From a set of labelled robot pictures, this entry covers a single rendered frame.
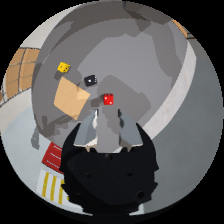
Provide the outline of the black die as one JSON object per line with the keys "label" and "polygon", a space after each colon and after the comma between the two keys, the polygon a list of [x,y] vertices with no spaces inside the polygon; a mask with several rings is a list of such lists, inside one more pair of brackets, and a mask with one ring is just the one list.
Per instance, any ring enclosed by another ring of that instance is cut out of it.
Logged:
{"label": "black die", "polygon": [[94,84],[97,84],[97,80],[96,80],[95,75],[90,75],[88,77],[85,77],[84,80],[85,80],[85,83],[86,83],[87,87],[91,86],[91,85],[94,85]]}

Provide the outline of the yellow die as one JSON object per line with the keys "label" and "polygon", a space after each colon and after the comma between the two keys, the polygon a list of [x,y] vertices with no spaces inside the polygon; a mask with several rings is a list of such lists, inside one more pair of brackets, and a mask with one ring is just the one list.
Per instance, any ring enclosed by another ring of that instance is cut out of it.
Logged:
{"label": "yellow die", "polygon": [[59,65],[59,67],[58,67],[58,70],[59,70],[60,72],[67,72],[68,69],[69,69],[69,67],[70,67],[69,64],[64,63],[64,62],[61,62],[60,65]]}

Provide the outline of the tan mat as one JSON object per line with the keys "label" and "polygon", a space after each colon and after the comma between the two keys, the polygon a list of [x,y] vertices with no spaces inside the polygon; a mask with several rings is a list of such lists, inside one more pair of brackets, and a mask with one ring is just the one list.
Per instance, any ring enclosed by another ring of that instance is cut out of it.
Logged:
{"label": "tan mat", "polygon": [[90,93],[62,76],[56,92],[54,105],[77,120],[89,96]]}

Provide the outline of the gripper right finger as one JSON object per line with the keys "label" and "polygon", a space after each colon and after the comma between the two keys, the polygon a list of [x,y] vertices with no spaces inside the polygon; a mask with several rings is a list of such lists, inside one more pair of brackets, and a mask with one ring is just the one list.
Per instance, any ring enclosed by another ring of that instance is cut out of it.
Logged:
{"label": "gripper right finger", "polygon": [[123,127],[120,131],[119,145],[122,148],[127,147],[128,152],[144,155],[152,163],[154,172],[159,170],[155,147],[149,135],[121,109],[118,109],[118,117],[120,118],[119,125]]}

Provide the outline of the red die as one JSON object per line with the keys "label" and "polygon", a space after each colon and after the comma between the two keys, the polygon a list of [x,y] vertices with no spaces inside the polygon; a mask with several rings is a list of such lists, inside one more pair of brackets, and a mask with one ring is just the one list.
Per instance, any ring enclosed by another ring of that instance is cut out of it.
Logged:
{"label": "red die", "polygon": [[104,105],[113,105],[113,94],[104,94]]}

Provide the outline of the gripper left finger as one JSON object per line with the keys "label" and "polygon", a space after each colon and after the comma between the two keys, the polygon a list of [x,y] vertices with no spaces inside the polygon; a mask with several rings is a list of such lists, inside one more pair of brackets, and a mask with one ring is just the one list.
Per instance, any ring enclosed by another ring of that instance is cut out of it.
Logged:
{"label": "gripper left finger", "polygon": [[[66,163],[75,155],[83,152],[89,152],[89,148],[98,145],[96,130],[98,109],[94,110],[76,127],[66,138],[61,152],[61,164],[59,171],[64,173]],[[94,128],[93,128],[94,127]]]}

